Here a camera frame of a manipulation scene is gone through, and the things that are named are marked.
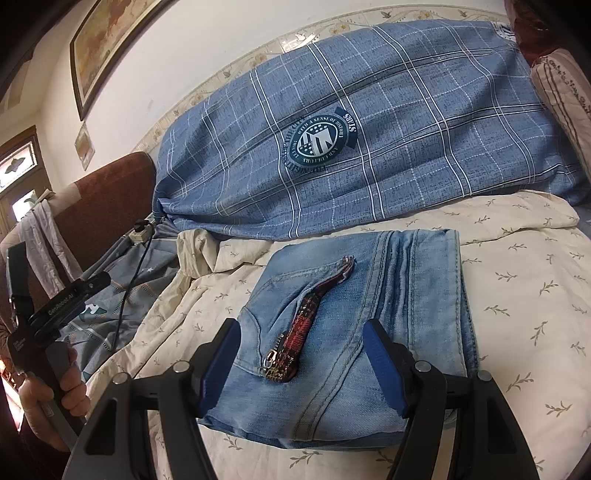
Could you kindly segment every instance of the jeans seam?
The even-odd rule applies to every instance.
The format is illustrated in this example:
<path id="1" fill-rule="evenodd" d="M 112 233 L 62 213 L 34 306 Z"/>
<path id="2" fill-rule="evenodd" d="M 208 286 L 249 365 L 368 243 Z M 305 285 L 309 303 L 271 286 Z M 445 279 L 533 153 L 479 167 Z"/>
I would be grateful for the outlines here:
<path id="1" fill-rule="evenodd" d="M 454 275 L 454 281 L 456 282 L 456 340 L 457 340 L 457 349 L 458 352 L 460 353 L 460 362 L 462 363 L 462 367 L 464 368 L 464 371 L 466 372 L 466 374 L 468 373 L 468 370 L 466 368 L 466 360 L 464 359 L 464 349 L 462 346 L 462 321 L 461 321 L 461 316 L 462 316 L 462 282 L 461 282 L 461 276 L 462 276 L 462 266 L 459 263 L 460 261 L 460 246 L 459 246 L 459 242 L 458 242 L 458 233 L 457 231 L 455 232 L 454 235 L 454 254 L 455 254 L 455 259 L 456 259 L 456 269 L 455 269 L 455 275 Z"/>
<path id="2" fill-rule="evenodd" d="M 409 258 L 409 265 L 408 265 L 408 319 L 407 319 L 407 342 L 408 342 L 408 349 L 411 353 L 416 353 L 416 348 L 414 347 L 414 266 L 416 265 L 416 256 L 417 256 L 417 244 L 418 244 L 418 231 L 413 232 L 413 243 L 411 245 L 411 254 Z"/>
<path id="3" fill-rule="evenodd" d="M 390 232 L 390 231 L 381 232 L 381 233 L 379 234 L 378 241 L 376 242 L 376 243 L 377 243 L 377 246 L 379 246 L 379 245 L 380 245 L 380 243 L 381 243 L 381 240 L 382 240 L 383 238 L 386 238 L 386 241 L 384 241 L 384 242 L 383 242 L 383 244 L 382 244 L 382 248 L 381 248 L 381 250 L 380 250 L 380 254 L 379 254 L 379 257 L 380 257 L 380 268 L 379 268 L 379 274 L 378 274 L 378 275 L 379 275 L 380 277 L 381 277 L 381 276 L 383 275 L 383 273 L 384 273 L 384 262 L 385 262 L 385 260 L 386 260 L 386 258 L 387 258 L 387 252 L 386 252 L 386 250 L 387 250 L 387 248 L 388 248 L 388 245 L 389 245 L 389 238 L 391 237 L 391 235 L 392 235 L 392 232 Z M 374 272 L 374 271 L 375 271 L 375 262 L 376 262 L 376 258 L 377 258 L 377 257 L 378 257 L 377 255 L 374 255 L 374 257 L 373 257 L 373 259 L 372 259 L 372 268 L 370 269 L 370 272 Z M 369 278 L 368 278 L 368 280 L 369 280 L 369 284 L 370 284 L 370 285 L 371 285 L 371 280 L 372 280 L 372 278 L 373 278 L 373 275 L 372 275 L 372 274 L 370 274 L 370 275 L 369 275 Z M 363 305 L 362 305 L 361 309 L 359 310 L 359 313 L 360 313 L 360 314 L 361 314 L 361 313 L 363 312 L 363 310 L 365 309 L 365 306 L 366 306 L 366 304 L 367 304 L 367 299 L 368 299 L 368 298 L 373 298 L 373 299 L 374 299 L 374 303 L 375 303 L 375 305 L 374 305 L 374 311 L 372 312 L 372 314 L 374 314 L 374 313 L 375 313 L 375 308 L 377 307 L 377 302 L 376 302 L 376 300 L 375 300 L 375 299 L 376 299 L 376 294 L 375 294 L 375 291 L 374 291 L 374 292 L 373 292 L 373 295 L 371 295 L 371 296 L 370 296 L 370 295 L 368 295 L 368 294 L 366 294 L 366 295 L 364 295 L 364 296 L 363 296 Z M 355 326 L 354 330 L 352 330 L 352 331 L 351 331 L 351 336 L 350 336 L 349 340 L 348 340 L 348 341 L 345 343 L 345 345 L 343 346 L 343 349 L 341 350 L 341 352 L 340 352 L 340 354 L 339 354 L 339 356 L 338 356 L 337 360 L 335 360 L 335 363 L 334 363 L 334 365 L 333 365 L 333 368 L 332 368 L 332 369 L 331 369 L 331 371 L 329 372 L 329 374 L 328 374 L 328 376 L 326 377 L 326 379 L 325 379 L 324 383 L 323 383 L 323 384 L 322 384 L 322 386 L 319 388 L 319 390 L 318 390 L 317 394 L 314 396 L 314 398 L 316 398 L 316 397 L 317 397 L 317 395 L 318 395 L 318 394 L 319 394 L 319 393 L 322 391 L 322 389 L 324 388 L 324 386 L 326 385 L 326 383 L 328 382 L 328 380 L 331 378 L 331 376 L 332 376 L 332 372 L 334 371 L 334 368 L 335 368 L 335 366 L 337 365 L 337 363 L 339 362 L 339 359 L 340 359 L 340 358 L 341 358 L 341 356 L 342 356 L 342 355 L 345 353 L 345 351 L 347 350 L 347 348 L 349 347 L 349 345 L 352 343 L 352 341 L 353 341 L 353 338 L 355 337 L 355 334 L 356 334 L 356 332 L 359 330 L 359 324 L 360 324 L 360 322 L 362 322 L 362 321 L 363 321 L 363 319 L 362 319 L 361 315 L 359 315 L 359 318 L 358 318 L 358 321 L 357 321 L 357 325 Z M 362 348 L 363 348 L 363 344 L 362 344 L 362 339 L 360 338 L 360 339 L 358 340 L 358 346 L 355 348 L 355 350 L 353 351 L 353 354 L 351 354 L 351 356 L 350 356 L 350 358 L 349 358 L 349 362 L 351 361 L 351 359 L 353 359 L 353 362 L 354 362 L 354 361 L 357 359 L 357 357 L 359 356 L 359 354 L 360 354 L 360 352 L 361 352 Z M 329 392 L 328 392 L 328 393 L 327 393 L 327 394 L 324 396 L 324 400 L 323 400 L 323 401 L 320 403 L 320 405 L 318 406 L 318 408 L 317 408 L 316 412 L 314 413 L 314 416 L 313 416 L 313 417 L 312 417 L 312 419 L 310 420 L 310 424 L 308 425 L 308 427 L 307 427 L 307 431 L 306 431 L 306 437 L 308 437 L 308 438 L 309 438 L 309 437 L 310 437 L 310 432 L 312 432 L 312 435 L 313 435 L 313 434 L 314 434 L 314 432 L 316 431 L 316 429 L 317 429 L 317 427 L 318 427 L 318 424 L 320 423 L 320 419 L 322 418 L 322 415 L 324 414 L 324 412 L 325 412 L 325 411 L 326 411 L 326 409 L 328 408 L 328 405 L 330 404 L 330 402 L 333 400 L 333 398 L 334 398 L 334 396 L 335 396 L 335 391 L 336 391 L 336 392 L 338 392 L 338 390 L 339 390 L 339 389 L 341 388 L 341 386 L 342 386 L 342 382 L 341 382 L 341 379 L 342 379 L 342 377 L 343 377 L 343 376 L 346 376 L 346 375 L 347 375 L 347 373 L 349 372 L 349 370 L 350 370 L 350 366 L 349 366 L 349 368 L 347 368 L 347 369 L 345 369 L 345 368 L 343 367 L 343 369 L 342 369 L 342 371 L 341 371 L 341 373 L 340 373 L 340 375 L 339 375 L 338 379 L 336 379 L 336 385 L 335 385 L 335 386 L 334 386 L 334 387 L 333 387 L 333 388 L 332 388 L 332 389 L 331 389 L 331 390 L 330 390 L 330 391 L 329 391 Z M 310 401 L 310 403 L 308 404 L 308 406 L 307 406 L 307 407 L 306 407 L 306 409 L 304 410 L 304 413 L 305 413 L 305 412 L 306 412 L 306 411 L 307 411 L 307 410 L 310 408 L 310 406 L 311 406 L 311 404 L 312 404 L 312 402 L 313 402 L 313 401 L 314 401 L 314 399 L 312 399 L 312 400 Z M 302 419 L 303 419 L 303 415 L 300 417 L 300 420 L 298 421 L 298 423 L 297 423 L 297 425 L 296 425 L 296 431 L 298 430 L 298 428 L 299 428 L 299 426 L 300 426 L 300 424 L 301 424 L 301 421 L 302 421 Z"/>

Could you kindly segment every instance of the picture frame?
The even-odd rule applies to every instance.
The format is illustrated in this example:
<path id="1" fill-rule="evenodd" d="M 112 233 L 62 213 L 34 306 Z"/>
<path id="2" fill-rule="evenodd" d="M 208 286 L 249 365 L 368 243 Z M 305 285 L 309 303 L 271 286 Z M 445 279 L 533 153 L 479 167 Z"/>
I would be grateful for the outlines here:
<path id="1" fill-rule="evenodd" d="M 70 42 L 70 70 L 83 121 L 131 44 L 175 0 L 97 0 Z"/>
<path id="2" fill-rule="evenodd" d="M 80 127 L 80 131 L 74 142 L 74 147 L 76 147 L 76 153 L 82 163 L 82 168 L 86 171 L 95 154 L 95 148 L 92 145 L 92 140 L 90 140 L 90 135 L 85 123 L 82 123 L 82 126 Z"/>

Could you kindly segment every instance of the framed painting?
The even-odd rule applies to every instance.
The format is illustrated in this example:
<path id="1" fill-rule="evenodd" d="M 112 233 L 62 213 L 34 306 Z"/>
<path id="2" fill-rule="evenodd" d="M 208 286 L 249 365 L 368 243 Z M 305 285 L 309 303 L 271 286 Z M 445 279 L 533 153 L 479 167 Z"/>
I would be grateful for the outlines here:
<path id="1" fill-rule="evenodd" d="M 148 24 L 174 0 L 98 0 L 70 42 L 70 67 L 80 120 L 109 74 Z"/>

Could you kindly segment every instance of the blue gripper pad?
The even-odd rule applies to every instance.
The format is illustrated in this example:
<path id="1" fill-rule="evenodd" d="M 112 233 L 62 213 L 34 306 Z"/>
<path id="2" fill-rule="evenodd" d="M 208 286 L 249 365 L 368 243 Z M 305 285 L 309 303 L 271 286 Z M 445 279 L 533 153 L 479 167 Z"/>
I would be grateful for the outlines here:
<path id="1" fill-rule="evenodd" d="M 238 348 L 240 347 L 241 331 L 240 324 L 234 319 L 226 319 L 216 337 L 210 343 L 210 347 L 217 350 L 213 354 L 205 374 L 201 380 L 201 401 L 197 406 L 197 416 L 203 416 L 213 407 L 222 393 L 222 389 L 228 374 L 232 368 Z"/>
<path id="2" fill-rule="evenodd" d="M 382 336 L 393 346 L 387 337 L 384 328 L 377 320 L 369 320 L 363 326 L 363 347 L 374 369 L 375 376 L 378 379 L 379 386 L 386 399 L 388 407 L 393 408 L 402 418 L 406 418 L 408 413 L 408 404 L 404 395 L 404 384 L 402 376 L 398 372 L 392 358 L 390 357 L 386 346 L 376 331 L 376 327 L 383 332 Z"/>

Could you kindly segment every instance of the white wall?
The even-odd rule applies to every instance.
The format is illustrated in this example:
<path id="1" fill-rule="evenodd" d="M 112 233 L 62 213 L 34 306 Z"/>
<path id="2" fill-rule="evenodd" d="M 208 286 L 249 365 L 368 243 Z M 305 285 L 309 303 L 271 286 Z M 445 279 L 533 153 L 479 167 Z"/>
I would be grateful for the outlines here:
<path id="1" fill-rule="evenodd" d="M 82 21 L 95 0 L 69 16 Z M 428 3 L 433 0 L 403 0 Z M 63 187 L 131 151 L 184 95 L 223 66 L 279 35 L 326 18 L 392 5 L 392 0 L 177 0 L 121 59 L 86 118 L 96 153 L 87 172 L 74 149 L 81 122 L 70 75 L 69 41 L 59 57 L 41 120 L 53 162 L 48 175 Z M 505 12 L 503 0 L 446 0 L 442 4 Z"/>

